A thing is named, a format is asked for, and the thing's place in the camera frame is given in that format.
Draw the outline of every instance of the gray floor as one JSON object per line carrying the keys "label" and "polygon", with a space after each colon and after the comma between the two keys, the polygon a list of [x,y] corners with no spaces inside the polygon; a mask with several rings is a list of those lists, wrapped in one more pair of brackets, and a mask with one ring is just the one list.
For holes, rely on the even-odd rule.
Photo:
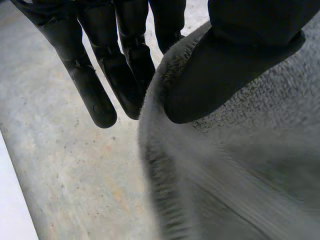
{"label": "gray floor", "polygon": [[[206,0],[188,0],[187,35],[208,20]],[[156,65],[152,14],[147,44]],[[97,128],[54,49],[10,2],[0,5],[0,130],[41,240],[151,240],[156,227],[128,119],[90,49],[118,112]]]}

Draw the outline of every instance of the gray fabric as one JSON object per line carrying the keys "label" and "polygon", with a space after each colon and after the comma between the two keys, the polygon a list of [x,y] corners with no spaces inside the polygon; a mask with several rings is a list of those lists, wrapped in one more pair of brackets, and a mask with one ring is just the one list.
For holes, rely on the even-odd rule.
{"label": "gray fabric", "polygon": [[209,27],[164,56],[141,113],[140,154],[163,239],[320,239],[320,15],[295,55],[209,116],[174,124],[163,96]]}

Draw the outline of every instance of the robotic hand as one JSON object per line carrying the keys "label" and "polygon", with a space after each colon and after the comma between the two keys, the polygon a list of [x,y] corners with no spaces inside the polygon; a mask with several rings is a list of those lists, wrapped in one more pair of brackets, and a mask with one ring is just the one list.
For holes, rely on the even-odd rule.
{"label": "robotic hand", "polygon": [[200,119],[298,51],[319,0],[209,0],[211,29],[199,41],[164,109],[177,124]]}
{"label": "robotic hand", "polygon": [[[160,50],[182,36],[186,0],[11,0],[55,48],[91,118],[101,128],[117,121],[82,43],[86,32],[96,59],[123,110],[138,119],[155,73],[145,42],[148,2]],[[118,45],[117,22],[123,53]]]}

